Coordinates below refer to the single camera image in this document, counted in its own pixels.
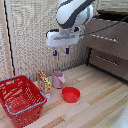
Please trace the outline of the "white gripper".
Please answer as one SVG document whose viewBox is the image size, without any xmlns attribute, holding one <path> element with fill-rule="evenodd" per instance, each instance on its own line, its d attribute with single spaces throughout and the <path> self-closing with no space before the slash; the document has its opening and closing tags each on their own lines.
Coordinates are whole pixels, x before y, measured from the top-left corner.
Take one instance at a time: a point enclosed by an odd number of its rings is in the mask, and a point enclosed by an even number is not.
<svg viewBox="0 0 128 128">
<path fill-rule="evenodd" d="M 65 45 L 77 44 L 79 41 L 80 28 L 72 29 L 51 29 L 46 33 L 46 45 L 48 47 L 59 47 Z M 70 53 L 70 48 L 66 48 L 66 54 Z M 57 50 L 54 49 L 53 56 L 57 56 Z"/>
</svg>

